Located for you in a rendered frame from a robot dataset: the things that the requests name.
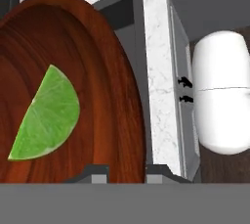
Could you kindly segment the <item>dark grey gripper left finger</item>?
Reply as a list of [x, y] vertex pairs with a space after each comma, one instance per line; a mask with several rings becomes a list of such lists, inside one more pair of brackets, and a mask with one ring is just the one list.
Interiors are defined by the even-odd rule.
[[66, 183], [107, 184], [108, 182], [109, 166], [107, 164], [88, 164], [81, 173], [66, 180]]

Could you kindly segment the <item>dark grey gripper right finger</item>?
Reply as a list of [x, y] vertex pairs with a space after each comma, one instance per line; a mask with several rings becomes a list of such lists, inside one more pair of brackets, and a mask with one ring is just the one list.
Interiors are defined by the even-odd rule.
[[148, 164], [146, 166], [147, 184], [189, 183], [188, 179], [172, 173], [167, 164]]

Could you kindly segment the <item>brown wooden bowl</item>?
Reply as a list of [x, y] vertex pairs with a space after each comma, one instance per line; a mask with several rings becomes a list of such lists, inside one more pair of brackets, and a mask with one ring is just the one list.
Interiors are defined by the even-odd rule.
[[[79, 121], [52, 154], [8, 155], [49, 65], [71, 80]], [[115, 33], [84, 0], [25, 0], [0, 20], [0, 183], [58, 183], [105, 164], [112, 183], [142, 183], [146, 131], [137, 82]]]

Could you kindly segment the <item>grey cupboard door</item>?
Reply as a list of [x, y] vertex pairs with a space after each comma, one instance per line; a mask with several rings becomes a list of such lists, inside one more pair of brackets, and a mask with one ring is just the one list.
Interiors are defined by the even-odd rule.
[[193, 103], [179, 101], [182, 155], [185, 177], [192, 181], [200, 164], [198, 138], [196, 134]]
[[173, 5], [170, 5], [170, 12], [174, 49], [175, 82], [178, 90], [183, 95], [191, 96], [192, 87], [184, 87], [182, 84], [178, 83], [178, 78], [182, 76], [185, 76], [191, 82], [191, 78], [189, 77], [188, 73], [188, 37]]

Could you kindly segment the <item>green lemon wedge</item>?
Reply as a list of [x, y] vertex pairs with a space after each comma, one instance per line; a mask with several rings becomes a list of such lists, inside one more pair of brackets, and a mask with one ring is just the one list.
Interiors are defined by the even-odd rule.
[[45, 156], [69, 137], [80, 115], [77, 93], [67, 76], [49, 65], [21, 122], [8, 160]]

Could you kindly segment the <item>white rounded object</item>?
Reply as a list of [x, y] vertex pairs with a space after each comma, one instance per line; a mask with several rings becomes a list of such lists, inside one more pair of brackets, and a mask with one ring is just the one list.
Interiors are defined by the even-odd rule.
[[194, 118], [200, 144], [220, 155], [250, 148], [250, 53], [243, 36], [217, 31], [192, 59]]

